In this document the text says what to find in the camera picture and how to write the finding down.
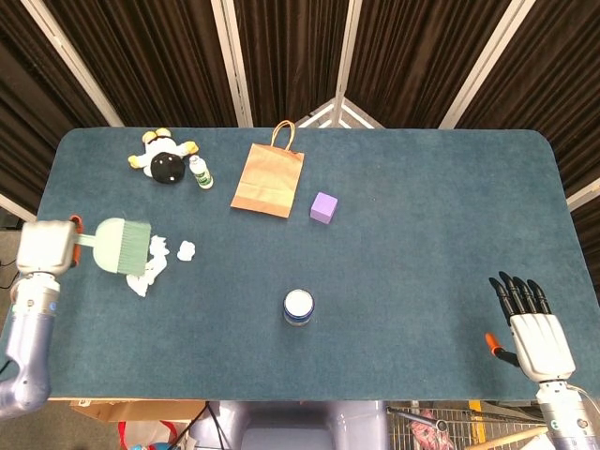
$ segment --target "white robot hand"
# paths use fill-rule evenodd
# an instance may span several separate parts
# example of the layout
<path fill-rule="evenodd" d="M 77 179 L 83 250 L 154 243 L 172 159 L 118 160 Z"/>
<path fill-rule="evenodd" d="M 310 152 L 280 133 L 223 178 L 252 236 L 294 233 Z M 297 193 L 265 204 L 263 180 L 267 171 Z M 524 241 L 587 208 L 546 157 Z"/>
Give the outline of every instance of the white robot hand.
<path fill-rule="evenodd" d="M 566 380 L 575 372 L 575 362 L 559 320 L 552 314 L 546 295 L 535 281 L 500 273 L 489 282 L 517 346 L 517 354 L 507 352 L 490 333 L 487 345 L 499 359 L 523 370 L 539 384 L 537 400 L 554 446 L 558 450 L 600 448 L 592 420 L 581 397 Z"/>
<path fill-rule="evenodd" d="M 575 362 L 569 350 L 561 323 L 550 311 L 542 289 L 533 280 L 527 284 L 518 277 L 500 273 L 489 282 L 496 290 L 506 321 L 517 346 L 517 362 L 513 353 L 506 352 L 487 336 L 492 353 L 500 359 L 520 366 L 523 373 L 536 383 L 568 380 L 575 372 Z"/>

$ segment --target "cardboard box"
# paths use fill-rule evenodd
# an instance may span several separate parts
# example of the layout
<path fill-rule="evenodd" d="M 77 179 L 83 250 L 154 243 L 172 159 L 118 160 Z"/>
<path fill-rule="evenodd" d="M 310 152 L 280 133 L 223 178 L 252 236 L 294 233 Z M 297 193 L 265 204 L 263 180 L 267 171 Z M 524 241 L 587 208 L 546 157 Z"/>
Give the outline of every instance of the cardboard box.
<path fill-rule="evenodd" d="M 131 420 L 188 421 L 204 408 L 204 400 L 73 400 L 74 411 L 101 422 Z"/>

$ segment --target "brown paper bag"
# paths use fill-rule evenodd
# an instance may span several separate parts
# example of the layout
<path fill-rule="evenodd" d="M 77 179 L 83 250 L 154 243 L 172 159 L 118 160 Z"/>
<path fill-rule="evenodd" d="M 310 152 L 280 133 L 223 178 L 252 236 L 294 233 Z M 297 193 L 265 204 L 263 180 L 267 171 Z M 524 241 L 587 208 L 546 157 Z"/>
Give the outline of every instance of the brown paper bag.
<path fill-rule="evenodd" d="M 279 131 L 289 126 L 290 141 L 284 148 L 275 147 Z M 284 120 L 273 130 L 271 145 L 254 143 L 233 196 L 232 207 L 288 218 L 304 163 L 303 153 L 294 153 L 295 127 Z"/>

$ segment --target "white tissue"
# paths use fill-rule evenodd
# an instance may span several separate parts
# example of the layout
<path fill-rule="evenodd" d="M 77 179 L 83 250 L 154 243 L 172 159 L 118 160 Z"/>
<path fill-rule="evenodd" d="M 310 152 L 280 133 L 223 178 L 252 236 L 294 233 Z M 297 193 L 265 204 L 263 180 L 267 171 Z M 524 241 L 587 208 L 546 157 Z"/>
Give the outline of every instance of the white tissue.
<path fill-rule="evenodd" d="M 154 256 L 146 263 L 145 273 L 136 277 L 135 275 L 127 275 L 127 285 L 140 297 L 145 297 L 148 291 L 148 286 L 154 284 L 158 274 L 167 267 L 167 258 L 169 250 L 167 249 L 167 238 L 157 235 L 152 236 L 150 240 L 150 254 Z"/>
<path fill-rule="evenodd" d="M 195 254 L 196 246 L 194 245 L 194 243 L 184 241 L 179 247 L 179 251 L 177 252 L 177 258 L 179 258 L 180 261 L 191 261 Z"/>

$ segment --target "white cable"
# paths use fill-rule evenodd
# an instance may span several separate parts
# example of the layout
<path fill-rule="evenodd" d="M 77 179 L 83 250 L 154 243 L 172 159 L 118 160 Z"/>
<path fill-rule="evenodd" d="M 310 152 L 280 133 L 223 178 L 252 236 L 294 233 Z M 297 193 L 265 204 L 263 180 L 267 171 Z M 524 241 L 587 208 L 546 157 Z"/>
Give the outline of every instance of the white cable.
<path fill-rule="evenodd" d="M 595 402 L 595 400 L 590 396 L 590 394 L 588 394 L 584 389 L 574 386 L 573 384 L 567 384 L 566 387 L 567 389 L 578 391 L 580 394 L 583 394 L 591 402 L 592 406 L 594 406 L 594 408 L 598 412 L 598 415 L 600 416 L 600 408 L 598 407 L 598 404 Z"/>

